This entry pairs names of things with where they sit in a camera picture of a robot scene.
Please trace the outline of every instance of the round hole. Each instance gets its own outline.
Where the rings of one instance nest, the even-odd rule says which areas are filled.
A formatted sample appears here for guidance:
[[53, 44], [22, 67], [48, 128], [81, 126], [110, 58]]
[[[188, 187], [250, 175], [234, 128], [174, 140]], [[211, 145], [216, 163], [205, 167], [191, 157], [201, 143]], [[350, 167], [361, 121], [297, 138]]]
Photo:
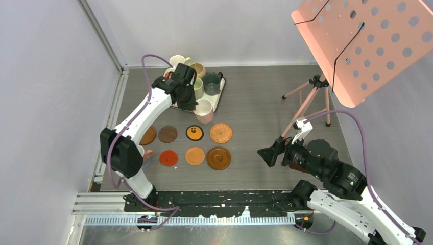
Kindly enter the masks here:
[[416, 27], [419, 23], [419, 18], [418, 16], [414, 16], [412, 18], [409, 19], [409, 26], [410, 27]]
[[378, 55], [378, 56], [382, 56], [383, 55], [383, 53], [384, 53], [384, 50], [383, 50], [383, 48], [378, 48], [377, 50], [376, 50], [376, 54]]
[[368, 35], [367, 42], [372, 43], [373, 41], [374, 41], [374, 35], [373, 34]]
[[380, 79], [380, 75], [379, 75], [379, 73], [375, 73], [375, 74], [373, 74], [373, 80], [374, 81], [377, 81], [377, 80], [379, 80]]
[[391, 36], [391, 41], [392, 41], [392, 42], [398, 42], [398, 40], [400, 40], [400, 34], [398, 34], [398, 33], [394, 33], [394, 34]]
[[433, 33], [432, 32], [424, 32], [421, 36], [421, 40], [423, 42], [430, 42], [433, 39]]
[[387, 63], [387, 69], [388, 70], [392, 70], [392, 69], [394, 69], [394, 67], [395, 67], [395, 64], [392, 61]]
[[352, 10], [352, 12], [350, 12], [350, 18], [355, 19], [355, 16], [356, 16], [356, 11]]
[[365, 61], [364, 61], [364, 67], [365, 67], [365, 68], [370, 67], [370, 65], [371, 65], [370, 60], [365, 60]]
[[412, 49], [410, 47], [407, 47], [403, 49], [403, 56], [406, 58], [412, 55]]
[[382, 22], [380, 23], [380, 27], [382, 27], [382, 29], [388, 28], [389, 25], [390, 22], [387, 19], [382, 20]]
[[379, 13], [379, 8], [374, 7], [371, 9], [371, 16], [376, 16]]
[[399, 3], [397, 6], [397, 12], [402, 13], [405, 10], [406, 10], [406, 3], [405, 2]]

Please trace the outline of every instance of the tripod leg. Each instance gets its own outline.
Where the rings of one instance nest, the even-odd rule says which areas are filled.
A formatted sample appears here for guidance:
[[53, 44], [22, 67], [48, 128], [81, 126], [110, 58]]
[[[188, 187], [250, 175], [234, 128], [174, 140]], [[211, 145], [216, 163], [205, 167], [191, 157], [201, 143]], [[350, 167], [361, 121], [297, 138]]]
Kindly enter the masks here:
[[[326, 111], [329, 111], [329, 90], [327, 88], [325, 90], [325, 104], [326, 104]], [[326, 126], [331, 126], [331, 115], [326, 115]]]
[[304, 103], [302, 103], [301, 107], [299, 108], [299, 110], [296, 112], [295, 116], [293, 117], [293, 119], [290, 121], [290, 123], [288, 124], [287, 128], [285, 128], [285, 131], [282, 133], [281, 137], [285, 137], [285, 135], [288, 133], [289, 129], [292, 127], [292, 122], [298, 118], [301, 117], [305, 111], [308, 109], [308, 106], [310, 106], [311, 101], [314, 99], [314, 97], [317, 94], [318, 88], [314, 87], [310, 94], [308, 95], [308, 97], [305, 99]]
[[289, 93], [283, 95], [283, 100], [285, 100], [287, 97], [289, 97], [290, 95], [300, 91], [301, 89], [305, 88], [306, 86], [308, 86], [310, 84], [310, 82], [306, 82], [304, 84], [302, 84], [301, 86], [297, 87], [295, 90], [290, 91]]

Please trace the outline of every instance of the orange pegboard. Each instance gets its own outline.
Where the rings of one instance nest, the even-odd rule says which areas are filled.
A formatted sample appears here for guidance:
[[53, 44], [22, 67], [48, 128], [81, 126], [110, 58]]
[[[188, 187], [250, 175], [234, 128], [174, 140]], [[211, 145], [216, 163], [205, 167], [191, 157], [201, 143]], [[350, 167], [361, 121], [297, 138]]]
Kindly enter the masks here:
[[[304, 0], [292, 19], [316, 15], [297, 27], [346, 107], [359, 105], [433, 50], [433, 12], [422, 0]], [[362, 23], [337, 60], [333, 81], [335, 59]]]

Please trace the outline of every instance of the black tripod clamp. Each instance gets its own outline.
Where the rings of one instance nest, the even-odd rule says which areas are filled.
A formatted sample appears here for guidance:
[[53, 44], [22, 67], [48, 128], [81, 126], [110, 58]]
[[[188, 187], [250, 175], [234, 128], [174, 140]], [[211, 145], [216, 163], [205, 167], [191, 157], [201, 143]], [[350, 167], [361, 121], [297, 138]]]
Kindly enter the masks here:
[[327, 88], [329, 86], [328, 80], [320, 81], [320, 75], [315, 75], [309, 82], [316, 88]]

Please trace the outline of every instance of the dark gray mug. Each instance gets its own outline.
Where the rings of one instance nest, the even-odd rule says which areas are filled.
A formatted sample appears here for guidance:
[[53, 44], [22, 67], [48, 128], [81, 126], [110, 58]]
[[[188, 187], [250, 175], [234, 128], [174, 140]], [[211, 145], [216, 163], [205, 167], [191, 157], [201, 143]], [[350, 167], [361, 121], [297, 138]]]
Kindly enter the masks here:
[[213, 96], [220, 93], [221, 79], [223, 74], [221, 72], [209, 72], [203, 77], [204, 92], [207, 95]]

